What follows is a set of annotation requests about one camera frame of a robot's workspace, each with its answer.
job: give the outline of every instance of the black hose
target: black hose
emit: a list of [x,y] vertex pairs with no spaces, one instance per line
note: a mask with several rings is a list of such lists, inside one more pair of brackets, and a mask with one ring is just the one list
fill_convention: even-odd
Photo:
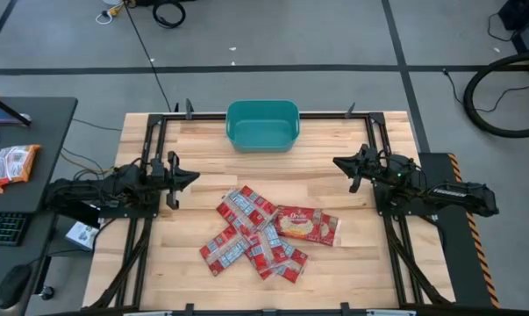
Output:
[[[157,10],[159,10],[159,8],[160,8],[162,5],[165,5],[165,4],[174,5],[174,6],[180,11],[180,13],[181,13],[181,17],[180,17],[180,20],[178,20],[178,22],[176,22],[176,23],[171,23],[171,22],[168,22],[164,17],[157,15]],[[186,10],[184,10],[184,7],[182,6],[182,4],[180,4],[180,3],[178,2],[178,0],[163,0],[163,1],[158,1],[158,2],[155,3],[155,5],[153,6],[153,18],[155,19],[155,22],[157,22],[157,24],[158,24],[160,27],[164,27],[164,28],[168,28],[168,29],[173,29],[173,28],[176,28],[176,27],[178,27],[179,25],[181,25],[182,22],[184,22],[184,20],[186,19]]]
[[471,81],[468,82],[467,88],[465,88],[465,93],[463,94],[463,106],[465,107],[465,112],[467,113],[468,118],[473,122],[473,124],[475,124],[478,128],[482,129],[483,131],[506,138],[529,137],[529,129],[512,131],[490,125],[480,116],[473,103],[473,95],[475,94],[476,86],[485,76],[503,66],[507,66],[521,61],[529,61],[529,53],[513,55],[498,61],[494,61],[487,67],[477,72],[475,76],[471,79]]

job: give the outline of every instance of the wooden tabletop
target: wooden tabletop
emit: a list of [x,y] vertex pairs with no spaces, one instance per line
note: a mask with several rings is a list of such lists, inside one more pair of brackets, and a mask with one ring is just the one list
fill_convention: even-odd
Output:
[[[393,152],[418,161],[407,113],[384,114]],[[147,115],[126,115],[116,165],[140,156]],[[179,195],[180,210],[170,210],[161,199],[141,309],[183,310],[187,303],[194,303],[197,310],[332,309],[340,308],[340,302],[349,302],[351,308],[397,307],[372,185],[363,181],[358,193],[348,193],[350,181],[332,163],[333,157],[353,155],[367,142],[365,125],[359,120],[302,120],[299,138],[288,153],[239,154],[225,136],[225,121],[170,122],[164,152],[176,151],[182,169],[202,175]],[[213,276],[200,255],[199,248],[227,227],[215,211],[221,197],[243,185],[276,205],[322,208],[341,219],[334,247],[287,239],[309,255],[296,284],[280,276],[262,281],[244,256]],[[444,297],[454,300],[437,229],[418,218],[408,221],[418,266]],[[83,305],[93,303],[118,272],[128,223],[128,219],[116,220],[99,236]],[[133,275],[126,303],[131,302]],[[410,301],[408,273],[403,276]]]

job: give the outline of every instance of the keyboard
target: keyboard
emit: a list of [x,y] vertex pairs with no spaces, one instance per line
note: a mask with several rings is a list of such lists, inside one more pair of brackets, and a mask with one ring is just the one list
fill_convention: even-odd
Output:
[[19,246],[31,216],[26,213],[0,212],[0,246]]

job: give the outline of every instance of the computer mouse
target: computer mouse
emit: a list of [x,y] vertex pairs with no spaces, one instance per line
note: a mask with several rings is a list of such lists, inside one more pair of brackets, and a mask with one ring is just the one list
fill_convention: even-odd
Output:
[[28,264],[15,266],[7,273],[0,284],[1,309],[7,309],[18,303],[31,274],[32,268]]

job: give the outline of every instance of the desk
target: desk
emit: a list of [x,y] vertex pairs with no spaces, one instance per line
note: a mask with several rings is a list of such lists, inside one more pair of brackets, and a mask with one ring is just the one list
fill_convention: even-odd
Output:
[[[417,161],[406,112],[384,116],[393,152]],[[147,114],[126,115],[116,165],[140,156],[146,124]],[[180,210],[161,204],[151,231],[140,308],[182,310],[194,303],[197,310],[338,309],[340,302],[352,308],[397,307],[373,188],[363,182],[357,194],[348,193],[350,182],[332,163],[334,156],[353,155],[367,142],[364,122],[303,119],[288,153],[238,154],[225,136],[225,121],[171,121],[163,152],[176,151],[181,168],[202,175],[179,196]],[[242,185],[277,205],[323,208],[341,218],[333,248],[289,240],[310,257],[296,284],[281,277],[261,281],[244,257],[214,277],[199,254],[199,248],[227,226],[215,211],[219,199]],[[418,266],[443,296],[454,300],[437,229],[416,218],[409,219],[409,229]],[[83,305],[93,303],[117,273],[126,231],[127,220],[119,219],[98,238]],[[408,274],[404,285],[411,298]],[[132,286],[128,289],[129,298]]]
[[[0,211],[31,212],[40,208],[42,192],[54,172],[58,154],[75,112],[77,100],[72,97],[2,97],[15,111],[29,114],[32,125],[27,127],[0,127],[2,147],[40,144],[28,183],[9,184],[0,195]],[[47,251],[56,217],[51,212],[38,212],[21,246],[0,247],[0,283],[7,272],[18,264],[27,263]],[[20,302],[0,315],[22,315],[37,283],[42,262],[33,264],[31,281]]]

